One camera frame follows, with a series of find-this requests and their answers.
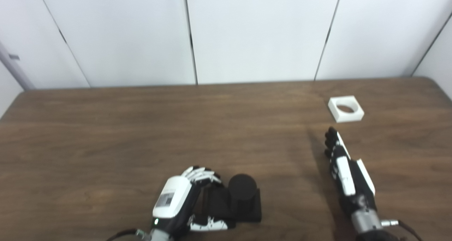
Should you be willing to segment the white and black left hand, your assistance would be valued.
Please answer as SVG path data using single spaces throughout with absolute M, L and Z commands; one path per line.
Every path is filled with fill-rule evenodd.
M 176 241 L 189 232 L 212 232 L 234 229 L 235 221 L 196 214 L 194 208 L 203 188 L 223 188 L 215 171 L 200 166 L 188 167 L 170 177 L 152 211 L 152 241 Z

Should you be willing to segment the white and black right hand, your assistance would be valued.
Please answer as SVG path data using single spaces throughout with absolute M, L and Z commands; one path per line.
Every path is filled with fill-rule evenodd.
M 359 210 L 377 211 L 375 187 L 361 159 L 352 159 L 340 136 L 329 127 L 325 133 L 325 156 L 330 174 L 339 193 L 339 204 L 344 214 L 351 217 Z

